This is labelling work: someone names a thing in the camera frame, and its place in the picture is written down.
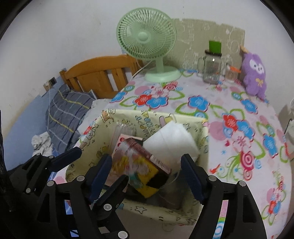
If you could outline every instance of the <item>fan stand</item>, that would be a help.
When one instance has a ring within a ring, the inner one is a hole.
[[[164,66],[163,58],[155,59],[156,67],[145,74],[145,80],[156,83],[164,83],[178,80],[181,77],[180,71],[172,66]]]

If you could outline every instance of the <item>yellow bow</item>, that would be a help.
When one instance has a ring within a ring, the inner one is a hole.
[[[258,82],[258,85],[257,85],[257,86],[262,87],[263,80],[261,80],[261,79],[259,79],[259,78],[256,78],[255,81]]]

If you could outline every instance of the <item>purple plush toy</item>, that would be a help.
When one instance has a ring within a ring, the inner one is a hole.
[[[245,90],[249,95],[257,95],[260,99],[265,99],[265,69],[257,54],[250,53],[246,48],[243,51],[243,62],[241,71],[244,74]]]

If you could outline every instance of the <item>wooden bed headboard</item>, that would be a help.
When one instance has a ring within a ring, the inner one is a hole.
[[[124,68],[130,68],[132,75],[139,66],[136,59],[128,55],[114,57],[96,57],[78,63],[68,71],[62,70],[63,81],[75,91],[89,92],[93,90],[100,99],[112,99],[128,83]],[[110,70],[118,91],[114,91],[109,81],[107,70]]]

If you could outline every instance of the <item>floral tablecloth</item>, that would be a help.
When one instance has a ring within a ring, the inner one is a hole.
[[[224,182],[244,180],[256,202],[270,239],[282,231],[292,187],[287,145],[277,115],[268,101],[248,96],[239,82],[209,85],[184,72],[169,83],[151,83],[139,75],[107,106],[111,109],[152,110],[207,119],[209,160],[205,170]],[[223,203],[214,238],[224,224]]]

